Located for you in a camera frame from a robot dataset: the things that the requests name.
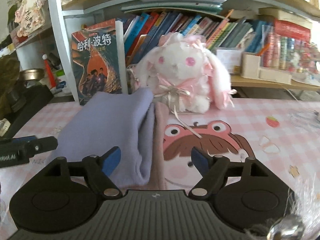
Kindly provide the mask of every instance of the cartoon eye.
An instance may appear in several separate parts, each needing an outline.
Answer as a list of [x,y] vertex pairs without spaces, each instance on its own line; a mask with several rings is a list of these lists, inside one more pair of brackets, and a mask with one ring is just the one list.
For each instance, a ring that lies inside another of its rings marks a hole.
[[224,132],[227,129],[227,127],[225,124],[221,122],[217,122],[212,124],[212,129],[215,130],[216,132]]
[[196,61],[193,57],[187,57],[186,58],[186,65],[193,67],[195,65]]
[[165,131],[164,131],[164,134],[166,136],[177,136],[178,134],[180,133],[180,129],[178,127],[175,127],[175,126],[171,126],[171,127],[168,127]]
[[159,64],[163,64],[164,62],[164,57],[160,57],[159,60],[158,60]]

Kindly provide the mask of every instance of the purple cloth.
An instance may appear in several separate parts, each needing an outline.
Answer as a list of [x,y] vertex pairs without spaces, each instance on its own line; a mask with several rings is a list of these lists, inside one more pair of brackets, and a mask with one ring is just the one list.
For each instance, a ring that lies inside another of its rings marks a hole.
[[132,95],[98,92],[60,132],[48,163],[59,156],[81,161],[119,146],[121,161],[110,176],[112,182],[118,187],[148,183],[155,120],[152,99],[149,88]]

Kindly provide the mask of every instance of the harry potter book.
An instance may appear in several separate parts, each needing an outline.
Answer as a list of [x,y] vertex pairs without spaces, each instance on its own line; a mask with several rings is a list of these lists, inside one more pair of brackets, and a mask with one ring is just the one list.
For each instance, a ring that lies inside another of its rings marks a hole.
[[80,105],[98,91],[128,93],[121,21],[112,19],[73,33],[71,49]]

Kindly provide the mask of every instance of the gray ribbed plate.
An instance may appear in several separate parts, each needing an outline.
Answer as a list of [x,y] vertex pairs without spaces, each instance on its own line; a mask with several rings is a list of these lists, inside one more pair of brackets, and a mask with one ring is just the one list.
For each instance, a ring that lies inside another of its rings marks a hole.
[[36,234],[20,229],[10,240],[247,240],[223,224],[205,201],[189,199],[183,190],[128,191],[105,201],[97,214],[73,230]]

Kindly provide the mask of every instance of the orange book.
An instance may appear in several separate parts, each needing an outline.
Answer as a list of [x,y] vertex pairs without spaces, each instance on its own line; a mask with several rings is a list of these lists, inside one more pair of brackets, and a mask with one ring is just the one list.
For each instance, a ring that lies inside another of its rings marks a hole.
[[134,55],[136,55],[137,50],[139,49],[139,47],[141,46],[141,44],[144,42],[146,36],[147,36],[146,34],[142,34],[142,35],[140,36],[140,38],[138,39],[137,45],[136,45],[135,48],[133,49],[132,54],[131,54],[129,57],[127,57],[126,64],[125,64],[126,67],[130,65],[131,61],[133,60]]
[[209,48],[213,42],[215,41],[216,36],[221,32],[221,30],[227,25],[229,22],[228,17],[232,14],[233,10],[230,10],[227,14],[227,16],[220,22],[220,24],[216,27],[216,29],[213,31],[213,33],[210,35],[206,42],[206,47]]
[[141,35],[143,34],[148,34],[148,32],[150,31],[150,29],[152,28],[152,26],[155,24],[156,20],[158,19],[160,14],[156,13],[156,12],[152,12],[148,18],[148,20],[146,21],[146,23],[144,24],[144,26],[142,27],[141,31],[138,33],[137,37],[134,39],[130,49],[128,50],[127,53],[127,57],[131,56],[134,48],[136,47],[138,40],[140,38]]

